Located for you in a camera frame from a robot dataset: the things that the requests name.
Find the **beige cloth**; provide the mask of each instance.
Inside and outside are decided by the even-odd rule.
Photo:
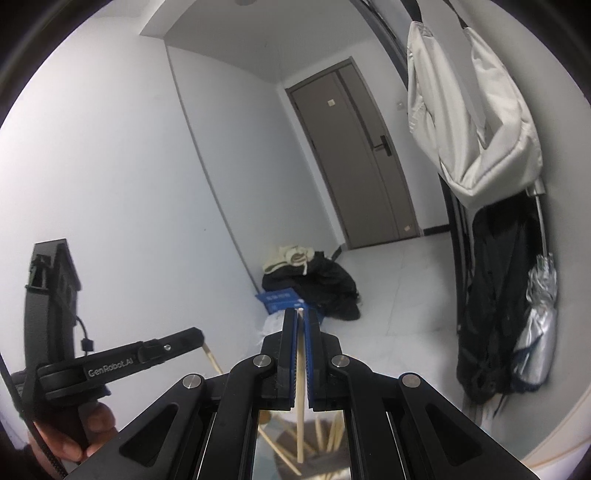
[[[263,265],[264,273],[272,273],[278,268],[292,265],[293,267],[304,266],[304,275],[308,273],[308,262],[314,258],[314,249],[290,245],[279,247],[273,256]]]

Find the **baseboard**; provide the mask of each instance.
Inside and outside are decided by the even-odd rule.
[[[445,225],[432,226],[423,230],[423,236],[437,235],[438,233],[445,233],[449,232],[450,230],[449,223]]]
[[[347,245],[345,245],[345,244],[339,245],[339,247],[330,256],[330,259],[333,262],[336,261],[336,259],[340,257],[341,253],[343,253],[343,250],[347,250]]]

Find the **tiled floor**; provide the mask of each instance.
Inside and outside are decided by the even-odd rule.
[[[327,318],[322,329],[375,372],[416,372],[461,408],[449,233],[344,252],[338,261],[357,283],[361,318]]]

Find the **human hand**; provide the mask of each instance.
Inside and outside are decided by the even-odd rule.
[[[111,438],[117,435],[113,412],[111,412],[107,405],[102,403],[99,403],[86,419],[86,427],[95,435],[92,439],[92,444],[84,451],[82,451],[80,445],[74,440],[51,425],[46,423],[36,423],[35,425],[53,454],[62,460],[69,460],[71,462],[83,462],[106,442],[111,440]],[[29,436],[29,441],[31,443],[33,454],[35,454],[35,458],[37,459],[37,462],[39,462],[39,465],[41,465],[43,469],[54,478],[59,478],[56,470],[41,451],[37,442],[31,436]]]

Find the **blue box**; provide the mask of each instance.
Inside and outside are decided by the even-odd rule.
[[[293,288],[285,290],[266,291],[259,293],[256,297],[264,304],[267,313],[275,313],[289,308],[308,310],[311,307],[302,300]],[[321,323],[324,316],[316,310],[316,316]]]

